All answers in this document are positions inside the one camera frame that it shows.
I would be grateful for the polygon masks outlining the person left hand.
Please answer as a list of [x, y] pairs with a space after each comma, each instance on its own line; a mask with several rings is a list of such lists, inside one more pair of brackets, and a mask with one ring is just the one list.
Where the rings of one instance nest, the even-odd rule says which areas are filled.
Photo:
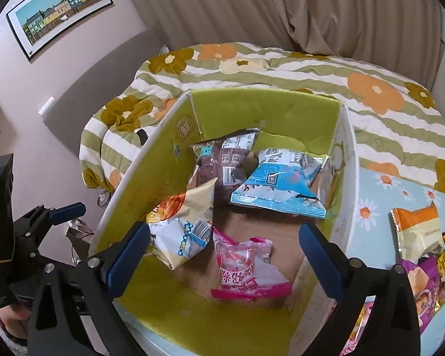
[[0, 309], [0, 319], [5, 329], [15, 338], [26, 339], [27, 330], [22, 325], [30, 318], [31, 312], [19, 303], [8, 305]]

